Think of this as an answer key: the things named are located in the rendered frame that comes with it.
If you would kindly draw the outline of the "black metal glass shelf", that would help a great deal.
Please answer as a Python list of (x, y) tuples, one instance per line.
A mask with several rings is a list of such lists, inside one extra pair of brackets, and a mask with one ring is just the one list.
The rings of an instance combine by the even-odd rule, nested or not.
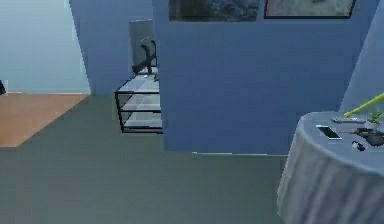
[(134, 74), (114, 92), (114, 98), (122, 133), (163, 133), (156, 67)]

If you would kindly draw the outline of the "white edged black phone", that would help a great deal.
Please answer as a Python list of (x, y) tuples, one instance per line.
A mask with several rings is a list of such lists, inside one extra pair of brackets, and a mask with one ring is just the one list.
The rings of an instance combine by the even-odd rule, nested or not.
[(341, 140), (341, 137), (329, 126), (317, 125), (316, 128), (330, 140)]

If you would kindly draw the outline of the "small green plant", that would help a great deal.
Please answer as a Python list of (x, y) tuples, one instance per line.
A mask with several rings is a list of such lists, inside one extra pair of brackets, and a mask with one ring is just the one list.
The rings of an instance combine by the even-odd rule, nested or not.
[(368, 122), (373, 123), (373, 124), (379, 124), (380, 119), (384, 116), (384, 112), (381, 112), (379, 109), (376, 111), (373, 111), (370, 113)]

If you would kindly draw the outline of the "grey wall panel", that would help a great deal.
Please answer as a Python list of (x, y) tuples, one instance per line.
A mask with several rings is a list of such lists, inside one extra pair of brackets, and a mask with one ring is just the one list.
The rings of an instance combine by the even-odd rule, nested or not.
[[(130, 31), (130, 43), (131, 43), (131, 50), (132, 50), (132, 60), (133, 60), (133, 45), (136, 41), (142, 40), (142, 39), (153, 39), (154, 38), (154, 29), (153, 29), (153, 20), (152, 19), (144, 19), (144, 20), (131, 20), (129, 22), (129, 31)], [(149, 73), (148, 69), (143, 69), (140, 73)]]

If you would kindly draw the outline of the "round table with grey cloth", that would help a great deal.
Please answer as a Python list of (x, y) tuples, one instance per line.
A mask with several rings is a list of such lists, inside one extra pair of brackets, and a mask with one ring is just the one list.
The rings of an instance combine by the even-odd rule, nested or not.
[[(311, 112), (297, 123), (277, 190), (284, 224), (384, 224), (384, 145), (374, 147), (336, 124), (336, 112)], [(330, 140), (316, 126), (334, 130)], [(357, 141), (365, 151), (352, 147)]]

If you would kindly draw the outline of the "grey remote control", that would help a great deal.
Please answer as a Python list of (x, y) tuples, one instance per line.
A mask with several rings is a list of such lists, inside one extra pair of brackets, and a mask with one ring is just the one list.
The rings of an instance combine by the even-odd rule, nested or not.
[(360, 118), (346, 118), (346, 117), (331, 117), (331, 121), (337, 124), (341, 123), (356, 123), (356, 124), (364, 124), (366, 122), (365, 119)]

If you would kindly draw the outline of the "dark framed wall picture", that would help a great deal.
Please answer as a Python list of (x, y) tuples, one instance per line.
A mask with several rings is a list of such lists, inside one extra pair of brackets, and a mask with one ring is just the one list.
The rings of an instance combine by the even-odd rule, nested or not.
[(183, 22), (252, 22), (260, 0), (168, 0), (169, 20)]

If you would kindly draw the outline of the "black abstract sculpture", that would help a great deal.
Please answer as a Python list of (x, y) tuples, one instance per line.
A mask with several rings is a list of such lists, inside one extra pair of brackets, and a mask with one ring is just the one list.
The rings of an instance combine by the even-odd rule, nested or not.
[(152, 61), (157, 60), (157, 45), (153, 39), (142, 39), (133, 45), (132, 70), (138, 74), (147, 68), (152, 73)]

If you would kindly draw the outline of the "yellow green stick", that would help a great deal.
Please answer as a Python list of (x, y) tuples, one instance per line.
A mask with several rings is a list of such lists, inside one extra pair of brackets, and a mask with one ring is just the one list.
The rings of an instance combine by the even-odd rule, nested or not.
[(353, 114), (359, 112), (360, 110), (365, 109), (365, 108), (367, 108), (367, 107), (369, 107), (369, 106), (372, 106), (372, 105), (374, 105), (374, 104), (376, 104), (376, 103), (378, 103), (378, 102), (380, 102), (380, 101), (382, 101), (382, 100), (384, 100), (384, 92), (381, 93), (381, 94), (379, 94), (379, 95), (377, 95), (377, 96), (375, 96), (374, 98), (372, 98), (372, 99), (366, 101), (365, 103), (359, 105), (358, 107), (352, 109), (351, 111), (345, 112), (345, 113), (343, 114), (343, 116), (346, 117), (346, 118), (348, 118), (348, 117), (350, 117), (351, 115), (353, 115)]

